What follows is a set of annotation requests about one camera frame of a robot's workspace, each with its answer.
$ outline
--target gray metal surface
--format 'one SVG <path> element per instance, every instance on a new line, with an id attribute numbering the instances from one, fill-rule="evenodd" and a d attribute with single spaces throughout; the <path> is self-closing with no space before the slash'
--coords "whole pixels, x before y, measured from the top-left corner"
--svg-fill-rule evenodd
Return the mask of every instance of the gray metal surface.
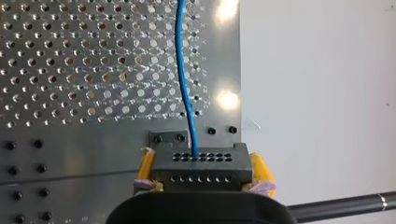
<path id="1" fill-rule="evenodd" d="M 0 186 L 0 220 L 10 224 L 15 216 L 24 215 L 23 223 L 105 223 L 118 204 L 132 197 L 134 177 L 106 175 Z M 49 191 L 46 198 L 39 195 L 41 189 Z M 12 198 L 16 191 L 23 195 L 18 201 Z M 45 212 L 52 214 L 48 222 L 40 218 Z"/>
<path id="2" fill-rule="evenodd" d="M 240 190 L 250 183 L 253 168 L 245 144 L 203 147 L 197 158 L 188 148 L 158 147 L 152 178 L 173 190 Z"/>
<path id="3" fill-rule="evenodd" d="M 187 130 L 175 63 L 176 2 L 0 3 L 1 188 L 134 172 L 149 132 Z M 241 140 L 238 1 L 188 1 L 184 46 L 199 147 L 231 147 Z M 9 142 L 16 147 L 8 150 Z M 41 164 L 44 173 L 37 171 Z M 10 167 L 18 168 L 16 175 Z M 97 187 L 82 185 L 73 190 L 91 194 Z M 61 196 L 72 211 L 90 207 Z M 35 206 L 28 199 L 26 208 Z M 57 214 L 66 209 L 57 206 Z M 0 222 L 19 210 L 1 211 Z"/>

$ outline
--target white wall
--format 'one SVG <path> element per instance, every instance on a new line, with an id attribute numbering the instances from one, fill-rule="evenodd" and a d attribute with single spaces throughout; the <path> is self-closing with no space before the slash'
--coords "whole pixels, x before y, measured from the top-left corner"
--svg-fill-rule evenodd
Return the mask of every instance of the white wall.
<path id="1" fill-rule="evenodd" d="M 396 190 L 392 0 L 241 0 L 243 116 L 284 204 Z M 396 223 L 396 211 L 323 223 Z"/>

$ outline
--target perforated metal panel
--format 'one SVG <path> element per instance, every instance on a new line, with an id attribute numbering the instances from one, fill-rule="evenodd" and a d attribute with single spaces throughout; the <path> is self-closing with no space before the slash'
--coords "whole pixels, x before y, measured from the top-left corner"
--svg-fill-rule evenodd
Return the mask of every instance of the perforated metal panel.
<path id="1" fill-rule="evenodd" d="M 100 175 L 121 176 L 138 169 L 149 131 L 187 129 L 177 81 L 176 4 L 175 0 L 1 1 L 2 189 L 96 175 L 107 185 Z M 199 146 L 230 147 L 240 142 L 240 132 L 229 129 L 240 127 L 238 1 L 190 0 L 183 27 Z M 209 128 L 216 133 L 209 134 Z M 89 188 L 106 192 L 103 184 L 80 183 L 84 187 L 78 193 Z M 7 190 L 1 194 L 1 200 L 9 198 Z M 35 210 L 41 201 L 28 196 L 18 203 Z M 75 206 L 77 210 L 92 206 L 90 213 L 95 213 L 88 202 Z M 46 207 L 67 217 L 61 204 Z M 18 213 L 17 207 L 2 211 L 0 222 L 12 222 L 9 216 Z"/>

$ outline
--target hole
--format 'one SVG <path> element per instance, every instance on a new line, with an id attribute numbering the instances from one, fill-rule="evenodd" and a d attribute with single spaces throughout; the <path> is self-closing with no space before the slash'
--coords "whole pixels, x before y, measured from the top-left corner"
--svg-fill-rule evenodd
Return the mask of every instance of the hole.
<path id="1" fill-rule="evenodd" d="M 104 82 L 109 82 L 110 81 L 110 76 L 108 74 L 104 74 L 104 75 L 102 75 L 102 80 Z"/>
<path id="2" fill-rule="evenodd" d="M 123 46 L 123 41 L 122 40 L 117 40 L 117 46 L 122 47 Z"/>
<path id="3" fill-rule="evenodd" d="M 8 60 L 8 65 L 9 65 L 10 67 L 15 67 L 15 66 L 18 65 L 18 63 L 17 63 L 16 60 L 10 59 L 10 60 Z"/>
<path id="4" fill-rule="evenodd" d="M 104 23 L 99 22 L 99 23 L 98 23 L 98 28 L 101 29 L 101 30 L 105 30 L 105 29 L 106 29 L 106 26 L 105 26 Z"/>
<path id="5" fill-rule="evenodd" d="M 107 47 L 107 41 L 105 41 L 105 40 L 100 40 L 100 41 L 99 41 L 99 45 L 100 45 L 100 47 L 105 48 L 105 47 Z"/>
<path id="6" fill-rule="evenodd" d="M 55 83 L 56 82 L 56 77 L 55 76 L 50 76 L 49 77 L 49 83 Z"/>
<path id="7" fill-rule="evenodd" d="M 22 4 L 21 9 L 22 9 L 22 11 L 30 11 L 30 7 L 26 4 Z"/>
<path id="8" fill-rule="evenodd" d="M 50 7 L 47 6 L 46 4 L 41 5 L 41 10 L 44 12 L 50 11 Z"/>
<path id="9" fill-rule="evenodd" d="M 43 116 L 43 113 L 41 113 L 41 111 L 37 110 L 37 111 L 35 111 L 34 116 L 35 116 L 36 119 L 39 119 L 39 118 L 41 118 Z"/>
<path id="10" fill-rule="evenodd" d="M 61 4 L 61 5 L 59 6 L 59 10 L 62 11 L 62 12 L 66 12 L 68 9 L 69 9 L 69 8 L 68 8 L 67 5 L 65 5 L 65 4 Z"/>
<path id="11" fill-rule="evenodd" d="M 12 96 L 12 100 L 17 103 L 21 100 L 21 97 L 18 94 L 15 94 Z"/>
<path id="12" fill-rule="evenodd" d="M 216 177 L 216 182 L 220 183 L 223 181 L 223 177 L 221 175 L 219 175 L 218 177 Z"/>
<path id="13" fill-rule="evenodd" d="M 171 181 L 172 182 L 177 182 L 178 181 L 178 176 L 177 175 L 172 175 L 171 176 Z"/>
<path id="14" fill-rule="evenodd" d="M 92 82 L 93 81 L 93 77 L 91 75 L 87 75 L 84 77 L 86 82 Z"/>
<path id="15" fill-rule="evenodd" d="M 81 46 L 82 46 L 83 48 L 89 47 L 89 46 L 90 46 L 90 41 L 88 41 L 88 40 L 81 40 Z"/>
<path id="16" fill-rule="evenodd" d="M 38 57 L 44 56 L 44 51 L 43 50 L 38 50 L 36 54 L 37 54 Z"/>
<path id="17" fill-rule="evenodd" d="M 70 42 L 70 40 L 65 40 L 64 41 L 64 47 L 65 48 L 70 48 L 72 46 L 72 42 Z"/>
<path id="18" fill-rule="evenodd" d="M 114 6 L 114 11 L 121 12 L 121 7 L 119 5 Z"/>
<path id="19" fill-rule="evenodd" d="M 23 57 L 23 56 L 25 56 L 25 53 L 20 50 L 20 51 L 18 51 L 18 56 Z"/>
<path id="20" fill-rule="evenodd" d="M 119 58 L 119 63 L 120 63 L 120 64 L 124 64 L 124 63 L 125 63 L 125 61 L 126 61 L 126 59 L 125 59 L 125 58 Z"/>
<path id="21" fill-rule="evenodd" d="M 161 105 L 155 105 L 154 106 L 155 112 L 160 112 L 161 108 L 162 108 Z"/>
<path id="22" fill-rule="evenodd" d="M 57 118 L 57 117 L 59 117 L 61 115 L 61 112 L 59 110 L 55 109 L 55 110 L 52 111 L 51 114 L 52 114 L 53 117 Z"/>
<path id="23" fill-rule="evenodd" d="M 78 111 L 77 111 L 76 109 L 71 109 L 71 110 L 70 110 L 70 115 L 71 115 L 72 117 L 76 116 L 77 114 L 78 114 Z"/>
<path id="24" fill-rule="evenodd" d="M 121 81 L 126 81 L 127 80 L 127 75 L 125 74 L 125 73 L 122 73 L 121 75 L 120 75 L 120 80 Z"/>
<path id="25" fill-rule="evenodd" d="M 15 43 L 12 41 L 7 41 L 6 45 L 7 45 L 7 48 L 9 48 L 9 49 L 15 48 Z"/>
<path id="26" fill-rule="evenodd" d="M 191 183 L 197 181 L 197 179 L 198 179 L 198 178 L 197 178 L 196 176 L 194 176 L 194 175 L 189 176 L 189 181 L 190 181 Z"/>
<path id="27" fill-rule="evenodd" d="M 63 30 L 68 30 L 68 29 L 70 29 L 69 23 L 63 22 L 63 23 L 62 23 L 62 29 L 63 29 Z"/>
<path id="28" fill-rule="evenodd" d="M 72 58 L 66 58 L 66 59 L 64 60 L 64 63 L 65 63 L 66 65 L 72 65 L 73 62 L 74 62 L 74 60 L 73 60 Z"/>
<path id="29" fill-rule="evenodd" d="M 58 98 L 59 98 L 58 94 L 56 94 L 56 93 L 52 93 L 49 97 L 50 97 L 50 99 L 51 99 L 52 101 L 56 101 L 56 100 L 58 100 Z"/>
<path id="30" fill-rule="evenodd" d="M 87 8 L 84 5 L 78 5 L 78 11 L 85 12 Z"/>
<path id="31" fill-rule="evenodd" d="M 81 30 L 86 30 L 86 29 L 88 29 L 88 24 L 85 23 L 85 22 L 80 23 L 80 24 L 79 24 L 79 29 L 81 29 Z"/>
<path id="32" fill-rule="evenodd" d="M 73 75 L 69 75 L 66 77 L 66 80 L 68 83 L 74 83 L 76 81 L 76 78 Z"/>
<path id="33" fill-rule="evenodd" d="M 146 107 L 144 105 L 140 105 L 137 109 L 139 110 L 140 113 L 143 113 L 146 111 Z"/>
<path id="34" fill-rule="evenodd" d="M 187 177 L 185 175 L 182 175 L 180 177 L 180 182 L 186 182 L 187 181 Z"/>
<path id="35" fill-rule="evenodd" d="M 77 95 L 76 95 L 76 93 L 75 92 L 69 92 L 69 99 L 70 100 L 75 100 L 77 98 Z"/>
<path id="36" fill-rule="evenodd" d="M 95 97 L 95 93 L 93 91 L 88 91 L 87 92 L 87 98 L 88 99 L 93 99 Z"/>
<path id="37" fill-rule="evenodd" d="M 37 64 L 37 61 L 34 59 L 29 59 L 27 63 L 29 64 L 29 66 L 34 67 Z"/>
<path id="38" fill-rule="evenodd" d="M 125 98 L 125 97 L 127 97 L 128 96 L 128 91 L 127 90 L 123 90 L 123 91 L 121 91 L 121 93 L 120 93 L 120 95 L 121 95 L 121 98 Z"/>
<path id="39" fill-rule="evenodd" d="M 14 14 L 13 18 L 14 18 L 15 21 L 18 21 L 18 20 L 21 19 L 21 16 L 18 15 L 18 14 Z"/>
<path id="40" fill-rule="evenodd" d="M 84 62 L 85 65 L 90 65 L 92 62 L 89 57 L 85 57 L 82 61 Z"/>
<path id="41" fill-rule="evenodd" d="M 96 6 L 96 11 L 103 12 L 103 11 L 105 11 L 105 8 L 101 5 L 98 5 L 98 6 Z"/>
<path id="42" fill-rule="evenodd" d="M 53 21 L 59 20 L 59 15 L 58 14 L 52 14 L 50 17 L 52 18 Z"/>
<path id="43" fill-rule="evenodd" d="M 11 78 L 11 83 L 13 85 L 18 85 L 20 83 L 20 79 L 18 77 L 12 77 Z"/>
<path id="44" fill-rule="evenodd" d="M 144 95 L 145 95 L 145 91 L 143 91 L 143 90 L 138 90 L 137 91 L 137 96 L 142 97 Z"/>
<path id="45" fill-rule="evenodd" d="M 46 42 L 44 42 L 44 45 L 46 46 L 47 49 L 50 49 L 53 47 L 53 43 L 49 40 L 47 40 Z"/>
<path id="46" fill-rule="evenodd" d="M 107 64 L 108 63 L 108 58 L 106 58 L 106 57 L 101 58 L 100 59 L 100 63 L 101 64 Z"/>
<path id="47" fill-rule="evenodd" d="M 96 109 L 93 108 L 93 107 L 89 108 L 89 109 L 88 109 L 88 114 L 89 114 L 90 116 L 95 115 L 95 114 L 96 114 Z"/>
<path id="48" fill-rule="evenodd" d="M 63 73 L 64 73 L 64 68 L 59 67 L 59 68 L 56 69 L 56 72 L 57 72 L 58 74 L 63 74 Z"/>
<path id="49" fill-rule="evenodd" d="M 43 29 L 44 29 L 44 30 L 50 30 L 51 27 L 52 27 L 52 26 L 51 26 L 49 23 L 44 22 L 44 24 L 43 24 Z"/>
<path id="50" fill-rule="evenodd" d="M 122 29 L 122 23 L 117 22 L 117 23 L 116 23 L 116 28 L 117 28 L 118 30 Z"/>
<path id="51" fill-rule="evenodd" d="M 108 114 L 108 115 L 112 114 L 113 113 L 113 108 L 111 108 L 110 106 L 106 107 L 105 113 Z"/>
<path id="52" fill-rule="evenodd" d="M 128 106 L 128 105 L 123 106 L 122 109 L 121 109 L 121 111 L 122 111 L 122 113 L 124 113 L 124 114 L 128 114 L 128 113 L 129 113 L 129 106 Z"/>
<path id="53" fill-rule="evenodd" d="M 23 28 L 25 30 L 32 30 L 33 25 L 31 23 L 29 23 L 29 22 L 26 22 L 26 23 L 23 24 Z"/>
<path id="54" fill-rule="evenodd" d="M 38 77 L 30 77 L 30 83 L 36 84 L 38 82 Z"/>

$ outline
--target blue cable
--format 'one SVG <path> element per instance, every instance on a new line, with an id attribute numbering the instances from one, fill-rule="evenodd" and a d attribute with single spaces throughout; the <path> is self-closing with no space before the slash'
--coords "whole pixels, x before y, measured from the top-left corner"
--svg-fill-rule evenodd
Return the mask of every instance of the blue cable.
<path id="1" fill-rule="evenodd" d="M 180 83 L 181 98 L 187 112 L 187 122 L 189 123 L 190 137 L 191 137 L 191 154 L 193 157 L 198 156 L 198 139 L 194 124 L 194 115 L 192 113 L 192 104 L 189 94 L 187 93 L 187 83 L 184 76 L 184 58 L 183 58 L 183 18 L 184 18 L 185 0 L 177 1 L 177 15 L 175 27 L 175 45 L 176 45 L 176 59 L 177 59 L 177 73 L 178 82 Z"/>

